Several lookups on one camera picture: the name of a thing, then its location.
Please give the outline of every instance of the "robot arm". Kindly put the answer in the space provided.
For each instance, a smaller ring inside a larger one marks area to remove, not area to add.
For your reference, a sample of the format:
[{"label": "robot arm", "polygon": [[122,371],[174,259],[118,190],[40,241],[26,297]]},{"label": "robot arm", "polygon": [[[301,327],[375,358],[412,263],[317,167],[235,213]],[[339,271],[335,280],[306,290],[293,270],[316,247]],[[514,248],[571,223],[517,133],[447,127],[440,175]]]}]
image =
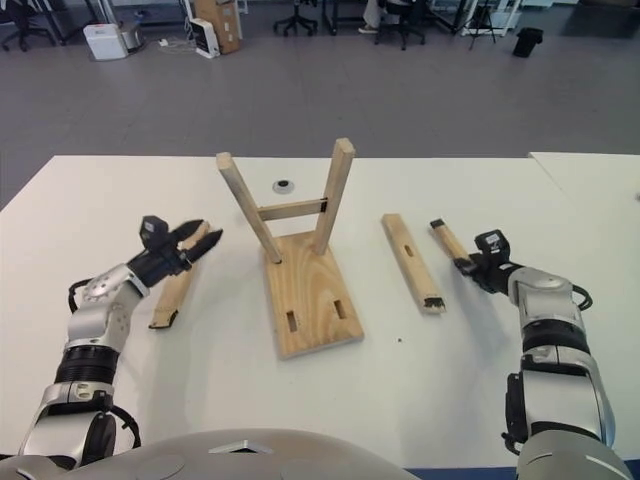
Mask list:
[{"label": "robot arm", "polygon": [[[444,222],[431,223],[445,245],[456,243]],[[520,371],[509,375],[505,396],[507,449],[520,455],[518,478],[628,479],[631,473],[611,450],[613,411],[591,356],[582,310],[586,290],[567,279],[510,261],[500,230],[478,235],[480,253],[448,250],[460,272],[489,293],[503,293],[520,311]],[[573,293],[584,296],[578,305]],[[522,451],[515,448],[523,444]]]},{"label": "robot arm", "polygon": [[113,404],[118,357],[133,310],[149,289],[166,276],[189,270],[220,240],[222,230],[207,234],[189,250],[179,250],[178,243],[201,222],[187,222],[169,232],[163,220],[145,217],[140,230],[143,252],[89,281],[79,308],[70,291],[73,315],[62,361],[54,383],[44,391],[20,455],[47,456],[65,470],[111,456],[116,437],[113,415],[124,421],[123,428],[131,428],[133,447],[140,446],[135,420]]}]

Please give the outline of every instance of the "mortise slot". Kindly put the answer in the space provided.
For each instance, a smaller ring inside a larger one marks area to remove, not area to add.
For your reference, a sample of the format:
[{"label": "mortise slot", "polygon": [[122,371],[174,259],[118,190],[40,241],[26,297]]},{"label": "mortise slot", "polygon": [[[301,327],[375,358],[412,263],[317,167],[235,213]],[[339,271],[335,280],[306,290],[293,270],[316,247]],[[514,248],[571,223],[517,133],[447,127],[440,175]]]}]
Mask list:
[{"label": "mortise slot", "polygon": [[336,312],[338,313],[338,318],[340,320],[344,320],[347,318],[347,314],[344,312],[344,307],[342,306],[342,302],[340,300],[336,300],[333,302],[333,306],[336,307]]},{"label": "mortise slot", "polygon": [[291,333],[298,331],[298,322],[296,322],[296,316],[293,313],[293,310],[289,310],[287,312],[287,322],[289,322],[289,331]]}]

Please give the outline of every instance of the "white device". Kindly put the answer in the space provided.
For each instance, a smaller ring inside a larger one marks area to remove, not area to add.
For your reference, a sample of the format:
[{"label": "white device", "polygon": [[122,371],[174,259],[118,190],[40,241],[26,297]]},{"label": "white device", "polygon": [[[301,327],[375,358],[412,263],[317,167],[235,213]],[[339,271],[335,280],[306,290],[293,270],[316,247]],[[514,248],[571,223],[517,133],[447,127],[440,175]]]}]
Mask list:
[{"label": "white device", "polygon": [[96,60],[115,60],[129,54],[117,25],[87,25],[83,32]]},{"label": "white device", "polygon": [[215,58],[220,56],[220,47],[218,39],[213,31],[211,22],[194,18],[191,20],[191,29],[193,38],[196,41],[196,53],[206,58]]}]

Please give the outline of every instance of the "wooden stick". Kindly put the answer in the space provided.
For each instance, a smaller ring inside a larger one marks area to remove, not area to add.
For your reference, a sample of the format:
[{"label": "wooden stick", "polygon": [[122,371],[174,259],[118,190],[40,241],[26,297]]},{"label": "wooden stick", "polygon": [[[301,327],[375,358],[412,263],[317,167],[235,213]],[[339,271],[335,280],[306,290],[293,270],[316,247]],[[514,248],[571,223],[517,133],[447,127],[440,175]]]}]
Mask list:
[{"label": "wooden stick", "polygon": [[444,312],[442,294],[433,281],[402,217],[397,213],[387,213],[382,216],[382,225],[400,270],[420,309],[427,313]]},{"label": "wooden stick", "polygon": [[327,199],[327,208],[318,217],[313,239],[313,251],[316,255],[323,255],[329,244],[331,230],[336,221],[338,207],[342,199],[342,192],[347,184],[351,162],[356,155],[356,150],[348,138],[339,138],[333,148],[329,178],[324,189],[324,198]]},{"label": "wooden stick", "polygon": [[269,207],[258,208],[258,214],[262,220],[280,220],[281,218],[302,217],[321,213],[327,201],[324,198],[318,200],[305,200],[304,202],[284,203]]},{"label": "wooden stick", "polygon": [[444,220],[442,220],[441,218],[434,220],[433,222],[431,222],[431,228],[433,228],[434,233],[444,245],[447,254],[453,260],[470,260],[469,254],[464,249],[462,244],[458,241],[453,232],[449,230],[449,227],[446,223],[444,223]]},{"label": "wooden stick", "polygon": [[218,170],[224,177],[227,185],[233,196],[236,197],[238,205],[242,209],[244,216],[247,218],[249,225],[253,228],[253,231],[258,236],[258,240],[267,252],[267,257],[273,263],[280,263],[282,261],[282,255],[278,251],[276,242],[267,228],[267,225],[260,218],[258,213],[258,206],[253,200],[247,184],[244,183],[242,175],[236,166],[230,153],[219,153],[216,157],[216,163],[218,164]]},{"label": "wooden stick", "polygon": [[[207,233],[209,233],[209,224],[202,222],[195,233],[182,242],[181,248],[192,248]],[[182,303],[187,296],[195,268],[196,266],[193,265],[191,270],[186,270],[180,275],[167,278],[162,287],[160,299],[153,311],[153,319],[149,324],[149,328],[169,328],[173,325],[173,321],[178,315],[180,307],[182,307]]]}]

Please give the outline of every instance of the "wooden leg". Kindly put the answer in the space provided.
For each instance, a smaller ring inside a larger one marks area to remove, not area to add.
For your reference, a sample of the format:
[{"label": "wooden leg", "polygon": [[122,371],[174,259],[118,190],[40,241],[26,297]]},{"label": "wooden leg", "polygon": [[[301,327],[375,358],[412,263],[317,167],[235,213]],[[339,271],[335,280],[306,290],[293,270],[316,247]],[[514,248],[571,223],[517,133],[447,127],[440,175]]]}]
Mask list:
[{"label": "wooden leg", "polygon": [[220,173],[227,182],[227,185],[229,185],[231,193],[236,197],[238,205],[240,205],[249,225],[251,225],[251,228],[253,228],[253,231],[258,236],[258,240],[260,240],[260,243],[264,247],[267,257],[273,263],[282,262],[282,255],[276,246],[276,242],[273,239],[269,228],[267,228],[267,225],[260,218],[258,206],[253,200],[253,197],[247,188],[247,184],[244,183],[244,179],[242,178],[242,175],[240,175],[240,171],[233,161],[231,154],[219,153],[216,157],[216,162],[218,164],[218,170],[220,170]]},{"label": "wooden leg", "polygon": [[431,222],[431,228],[433,228],[433,232],[436,234],[440,242],[442,242],[442,245],[449,254],[449,257],[453,260],[470,260],[467,251],[441,218]]},{"label": "wooden leg", "polygon": [[[209,233],[209,224],[202,222],[198,230],[182,242],[180,247],[184,250],[193,248],[207,233]],[[173,321],[178,315],[180,307],[182,307],[182,303],[187,296],[195,269],[196,264],[191,267],[191,270],[184,271],[180,275],[175,277],[171,276],[165,280],[160,299],[153,311],[153,319],[149,324],[149,328],[169,328],[173,325]]]},{"label": "wooden leg", "polygon": [[427,313],[444,312],[442,294],[433,281],[402,216],[398,213],[387,213],[382,216],[382,225],[400,270],[409,284],[409,290],[420,309]]},{"label": "wooden leg", "polygon": [[356,155],[356,150],[347,138],[336,140],[331,157],[331,167],[329,168],[329,178],[324,190],[324,198],[327,199],[327,208],[318,217],[316,230],[313,239],[313,251],[317,255],[323,255],[329,244],[331,230],[336,221],[342,192],[347,183],[351,162]]}]

